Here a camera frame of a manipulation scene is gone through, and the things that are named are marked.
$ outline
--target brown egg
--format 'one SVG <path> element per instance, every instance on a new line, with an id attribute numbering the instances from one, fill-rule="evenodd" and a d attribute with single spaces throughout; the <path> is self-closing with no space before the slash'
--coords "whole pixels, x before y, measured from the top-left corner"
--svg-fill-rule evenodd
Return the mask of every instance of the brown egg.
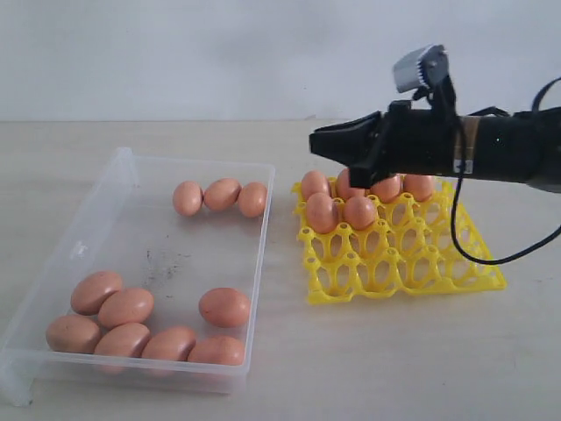
<path id="1" fill-rule="evenodd" d="M 348 200 L 353 196 L 366 195 L 365 189 L 355 189 L 349 185 L 349 168 L 345 168 L 339 173 L 335 186 L 337 189 L 337 196 L 341 197 L 343 200 Z"/>
<path id="2" fill-rule="evenodd" d="M 113 329 L 125 323 L 143 323 L 154 309 L 154 297 L 143 288 L 126 288 L 110 296 L 99 310 L 97 319 Z"/>
<path id="3" fill-rule="evenodd" d="M 189 362 L 240 366 L 245 359 L 245 345 L 230 336 L 215 336 L 197 342 L 187 357 Z"/>
<path id="4" fill-rule="evenodd" d="M 204 204 L 211 211 L 225 211 L 238 200 L 241 189 L 238 180 L 221 178 L 204 192 Z"/>
<path id="5" fill-rule="evenodd" d="M 370 188 L 370 193 L 376 195 L 382 203 L 393 202 L 401 194 L 401 177 L 394 175 L 377 182 Z"/>
<path id="6" fill-rule="evenodd" d="M 78 314 L 92 316 L 97 314 L 103 302 L 123 288 L 121 275 L 103 270 L 89 275 L 74 288 L 70 306 Z"/>
<path id="7" fill-rule="evenodd" d="M 239 211 L 247 218 L 263 215 L 266 206 L 266 187 L 262 182 L 246 184 L 238 196 Z"/>
<path id="8" fill-rule="evenodd" d="M 417 202 L 425 202 L 435 191 L 435 179 L 432 175 L 407 174 L 403 178 L 403 189 Z"/>
<path id="9" fill-rule="evenodd" d="M 92 319 L 78 314 L 56 318 L 46 329 L 46 343 L 61 353 L 93 353 L 102 330 Z"/>
<path id="10" fill-rule="evenodd" d="M 314 169 L 304 175 L 300 189 L 304 200 L 308 200 L 314 193 L 329 195 L 330 182 L 323 173 Z"/>
<path id="11" fill-rule="evenodd" d="M 362 231 L 368 228 L 378 212 L 372 200 L 368 197 L 354 196 L 346 201 L 343 208 L 343 219 L 355 230 Z"/>
<path id="12" fill-rule="evenodd" d="M 182 182 L 175 188 L 174 209 L 183 217 L 192 217 L 202 207 L 202 189 L 196 182 Z"/>
<path id="13" fill-rule="evenodd" d="M 150 331 L 140 323 L 127 323 L 109 331 L 96 346 L 95 355 L 138 358 L 150 340 Z M 102 371 L 117 374 L 123 371 L 118 366 L 103 366 Z"/>
<path id="14" fill-rule="evenodd" d="M 252 303 L 234 288 L 214 288 L 199 300 L 202 318 L 216 327 L 238 327 L 249 320 Z"/>
<path id="15" fill-rule="evenodd" d="M 187 326 L 174 326 L 153 336 L 142 352 L 142 358 L 185 361 L 196 343 L 196 333 Z M 153 375 L 170 375 L 167 370 L 150 370 Z"/>
<path id="16" fill-rule="evenodd" d="M 337 227 L 339 215 L 335 201 L 325 193 L 315 193 L 306 203 L 308 226 L 320 234 L 332 232 Z"/>

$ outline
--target table surface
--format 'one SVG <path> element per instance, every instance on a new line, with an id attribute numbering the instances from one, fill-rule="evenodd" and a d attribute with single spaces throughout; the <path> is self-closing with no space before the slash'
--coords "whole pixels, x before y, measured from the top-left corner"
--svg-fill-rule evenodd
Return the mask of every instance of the table surface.
<path id="1" fill-rule="evenodd" d="M 12 421 L 139 419 L 557 420 L 561 241 L 502 270 L 504 291 L 312 307 L 293 182 L 340 166 L 309 154 L 319 120 L 0 124 L 0 333 L 118 146 L 277 168 L 247 390 L 232 396 L 35 382 Z M 555 229 L 559 197 L 467 182 L 496 257 Z"/>

